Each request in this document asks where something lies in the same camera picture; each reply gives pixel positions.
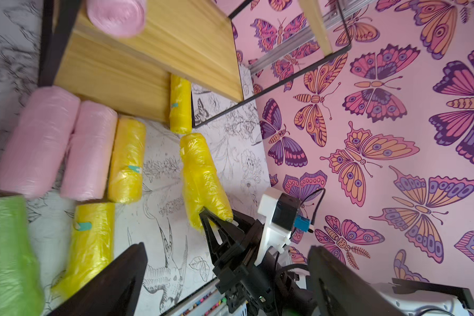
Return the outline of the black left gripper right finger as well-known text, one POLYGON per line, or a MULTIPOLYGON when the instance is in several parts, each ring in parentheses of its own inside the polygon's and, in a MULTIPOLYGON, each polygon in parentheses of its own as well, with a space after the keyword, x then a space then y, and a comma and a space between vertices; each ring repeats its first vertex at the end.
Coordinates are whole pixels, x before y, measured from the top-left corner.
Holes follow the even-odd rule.
POLYGON ((320 315, 403 314, 322 246, 309 250, 308 271, 320 315))

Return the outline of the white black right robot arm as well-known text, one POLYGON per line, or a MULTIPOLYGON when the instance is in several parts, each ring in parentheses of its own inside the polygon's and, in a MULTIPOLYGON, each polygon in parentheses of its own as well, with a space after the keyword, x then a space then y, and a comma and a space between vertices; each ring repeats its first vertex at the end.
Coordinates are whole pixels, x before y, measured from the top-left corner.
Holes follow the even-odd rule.
POLYGON ((217 289, 228 301, 247 302, 265 315, 470 315, 467 288, 394 279, 366 283, 321 246, 305 263, 279 264, 295 227, 295 211, 274 210, 264 222, 240 212, 222 220, 204 209, 200 220, 208 241, 217 289))

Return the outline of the yellow roll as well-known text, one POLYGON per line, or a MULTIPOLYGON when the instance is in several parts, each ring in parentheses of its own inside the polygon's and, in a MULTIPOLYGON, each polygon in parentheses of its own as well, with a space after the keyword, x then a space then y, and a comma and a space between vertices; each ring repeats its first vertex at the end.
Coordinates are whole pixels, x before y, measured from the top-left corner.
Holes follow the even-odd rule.
POLYGON ((169 113, 170 130, 175 134, 186 135, 192 132, 192 93, 191 83, 171 74, 171 108, 169 113))
POLYGON ((131 117, 120 117, 117 124, 107 197, 118 204, 131 204, 142 198, 146 125, 131 117))
POLYGON ((233 221, 229 199, 219 180, 209 146, 200 133, 180 139, 182 160, 182 195, 192 228, 203 233, 200 213, 204 208, 224 221, 233 221))
POLYGON ((82 204, 73 217, 65 273, 52 292, 68 300, 114 260, 115 204, 82 204))

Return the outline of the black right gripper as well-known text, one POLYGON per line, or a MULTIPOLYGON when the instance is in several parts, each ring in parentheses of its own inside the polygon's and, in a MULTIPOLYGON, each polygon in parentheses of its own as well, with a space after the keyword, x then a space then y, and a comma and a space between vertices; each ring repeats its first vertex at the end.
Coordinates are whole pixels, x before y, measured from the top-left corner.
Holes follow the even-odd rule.
POLYGON ((292 273, 281 271, 270 253, 262 264, 254 264, 263 234, 258 219, 233 210, 233 220, 225 221, 203 208, 200 220, 221 294, 235 304, 246 300, 251 315, 316 314, 313 294, 301 289, 292 273))

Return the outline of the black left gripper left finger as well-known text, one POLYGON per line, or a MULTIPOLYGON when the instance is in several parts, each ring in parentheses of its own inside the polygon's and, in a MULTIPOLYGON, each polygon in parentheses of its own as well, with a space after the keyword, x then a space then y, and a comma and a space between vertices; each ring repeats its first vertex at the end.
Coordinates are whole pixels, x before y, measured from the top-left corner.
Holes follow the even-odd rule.
POLYGON ((144 243, 133 244, 50 314, 133 316, 146 267, 144 243))

